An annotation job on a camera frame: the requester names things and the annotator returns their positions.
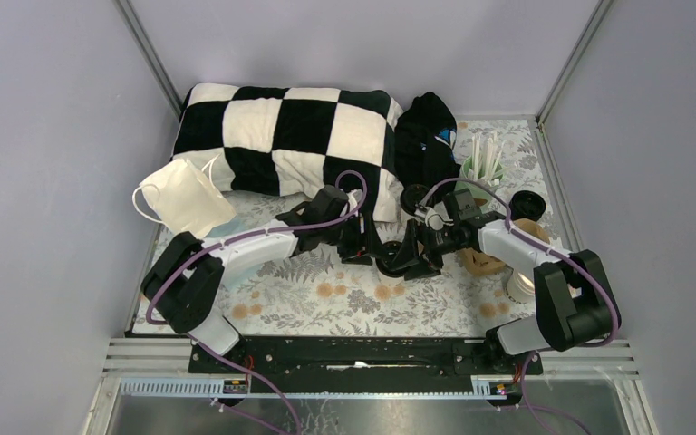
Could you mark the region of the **white paper bag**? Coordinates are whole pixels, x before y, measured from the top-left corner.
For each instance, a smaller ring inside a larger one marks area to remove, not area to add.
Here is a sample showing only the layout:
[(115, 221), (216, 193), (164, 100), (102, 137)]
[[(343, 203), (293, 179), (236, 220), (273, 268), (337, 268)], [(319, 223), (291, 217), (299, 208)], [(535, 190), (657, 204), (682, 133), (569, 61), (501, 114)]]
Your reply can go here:
[(131, 202), (147, 220), (196, 238), (236, 216), (209, 175), (186, 159), (174, 159), (150, 174), (134, 189)]

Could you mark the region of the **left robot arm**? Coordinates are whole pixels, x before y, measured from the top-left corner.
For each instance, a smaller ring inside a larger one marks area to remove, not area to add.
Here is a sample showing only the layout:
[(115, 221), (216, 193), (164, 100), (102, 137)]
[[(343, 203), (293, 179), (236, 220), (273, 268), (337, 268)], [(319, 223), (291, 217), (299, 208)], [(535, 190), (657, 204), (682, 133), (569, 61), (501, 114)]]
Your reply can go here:
[(140, 289), (147, 298), (146, 319), (159, 314), (177, 334), (185, 334), (210, 353), (222, 372), (234, 372), (245, 360), (240, 332), (215, 306), (220, 287), (248, 270), (312, 251), (338, 248), (344, 260), (381, 255), (379, 238), (365, 211), (366, 188), (346, 192), (321, 188), (316, 196), (255, 229), (200, 240), (189, 232), (174, 236), (145, 275)]

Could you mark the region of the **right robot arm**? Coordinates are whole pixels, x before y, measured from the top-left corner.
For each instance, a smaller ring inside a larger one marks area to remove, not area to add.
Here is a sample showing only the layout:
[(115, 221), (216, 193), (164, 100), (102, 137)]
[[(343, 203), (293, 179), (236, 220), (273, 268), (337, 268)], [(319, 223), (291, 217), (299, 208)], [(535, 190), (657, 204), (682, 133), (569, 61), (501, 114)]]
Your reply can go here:
[(487, 332), (483, 359), (492, 372), (508, 372), (523, 353), (563, 352), (613, 339), (621, 317), (597, 254), (557, 250), (503, 214), (482, 212), (465, 189), (445, 195), (443, 203), (446, 214), (441, 216), (423, 196), (403, 240), (381, 257), (378, 267), (407, 280), (431, 277), (442, 269), (445, 255), (469, 248), (529, 278), (534, 314)]

